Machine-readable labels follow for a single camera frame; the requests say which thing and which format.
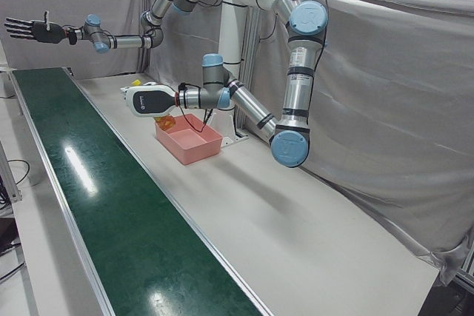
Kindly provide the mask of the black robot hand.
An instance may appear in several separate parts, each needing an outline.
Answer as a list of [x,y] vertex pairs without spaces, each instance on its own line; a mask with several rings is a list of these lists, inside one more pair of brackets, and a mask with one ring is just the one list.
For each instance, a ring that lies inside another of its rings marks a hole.
[[4,26],[11,38],[58,44],[68,37],[67,31],[61,25],[50,21],[48,10],[44,11],[42,20],[6,18]]

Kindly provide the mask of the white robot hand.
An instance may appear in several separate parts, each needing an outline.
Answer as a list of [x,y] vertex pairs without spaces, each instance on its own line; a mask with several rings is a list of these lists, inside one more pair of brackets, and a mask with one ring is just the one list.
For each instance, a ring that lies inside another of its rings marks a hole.
[[177,92],[155,82],[144,85],[122,87],[121,93],[132,114],[144,117],[163,117],[177,106]]

